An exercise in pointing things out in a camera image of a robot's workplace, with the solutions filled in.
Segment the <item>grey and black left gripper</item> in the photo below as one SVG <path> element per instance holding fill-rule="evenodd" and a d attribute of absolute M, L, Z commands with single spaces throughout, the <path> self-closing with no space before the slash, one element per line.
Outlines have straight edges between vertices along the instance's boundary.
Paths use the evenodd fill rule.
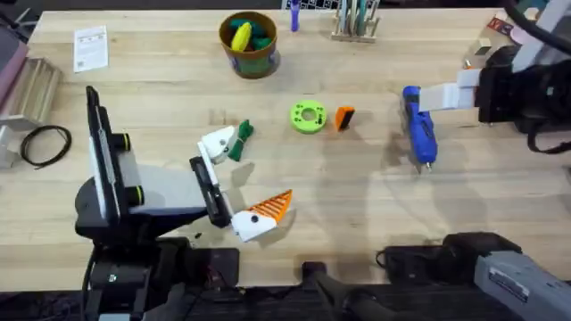
<path fill-rule="evenodd" d="M 140 165 L 133 152 L 119 156 L 120 171 L 128 192 L 128 213 L 149 218 L 176 218 L 187 224 L 207 216 L 214 226 L 230 223 L 230 208 L 219 188 L 214 166 L 221 163 L 236 144 L 237 129 L 228 126 L 201 137 L 199 154 L 188 169 L 166 169 Z M 244 242 L 277 228 L 289 210 L 293 190 L 240 210 L 231 218 L 235 234 Z"/>

